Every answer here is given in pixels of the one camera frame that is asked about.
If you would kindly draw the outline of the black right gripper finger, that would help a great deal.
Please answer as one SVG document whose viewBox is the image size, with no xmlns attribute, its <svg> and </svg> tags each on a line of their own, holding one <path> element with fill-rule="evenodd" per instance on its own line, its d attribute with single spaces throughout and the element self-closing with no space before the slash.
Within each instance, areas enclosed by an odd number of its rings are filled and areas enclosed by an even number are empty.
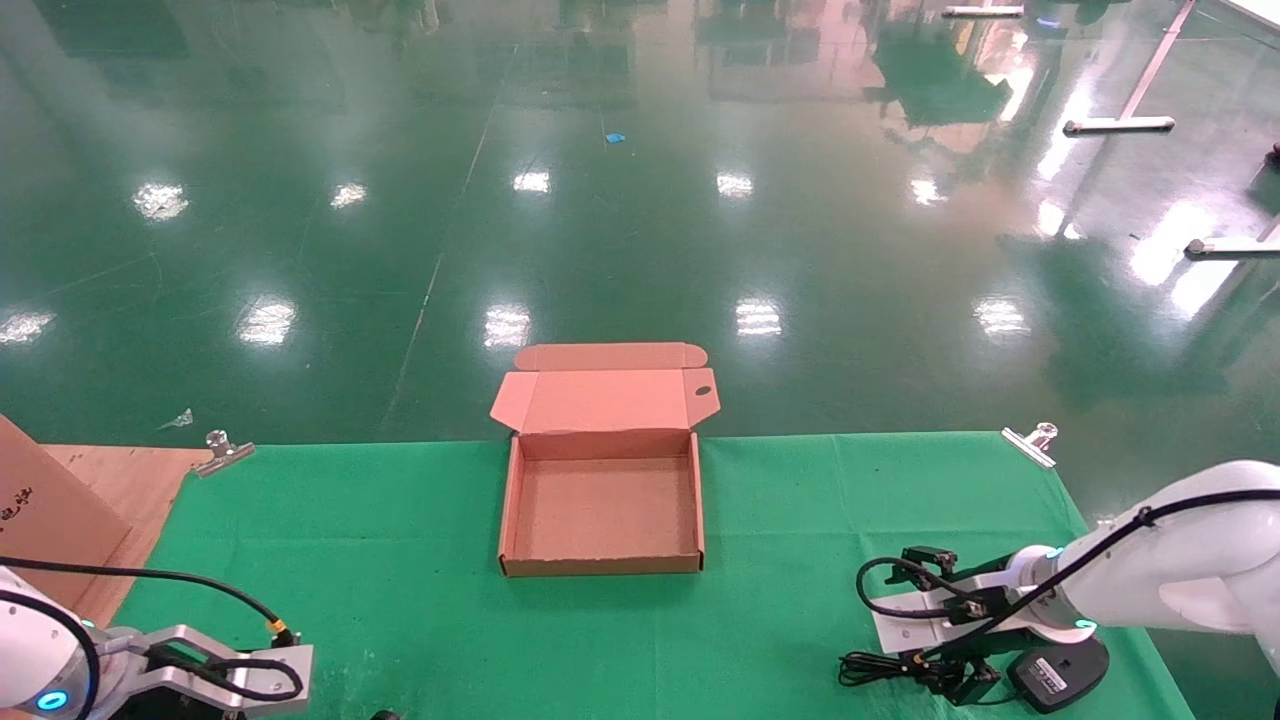
<svg viewBox="0 0 1280 720">
<path fill-rule="evenodd" d="M 922 577 L 932 574 L 942 580 L 950 582 L 955 577 L 957 555 L 951 550 L 937 547 L 906 547 L 901 552 L 901 559 L 920 566 Z"/>
<path fill-rule="evenodd" d="M 905 671 L 916 684 L 957 707 L 983 705 L 1001 683 L 1001 671 L 984 659 L 909 657 Z"/>
</svg>

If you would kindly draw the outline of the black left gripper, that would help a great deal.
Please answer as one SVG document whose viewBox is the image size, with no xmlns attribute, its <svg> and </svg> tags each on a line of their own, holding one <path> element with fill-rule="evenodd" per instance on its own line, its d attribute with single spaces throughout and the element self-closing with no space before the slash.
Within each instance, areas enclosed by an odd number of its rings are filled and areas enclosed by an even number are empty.
<svg viewBox="0 0 1280 720">
<path fill-rule="evenodd" d="M 206 705 L 177 691 L 146 691 L 132 696 L 111 720 L 224 720 L 241 719 L 241 712 Z"/>
</svg>

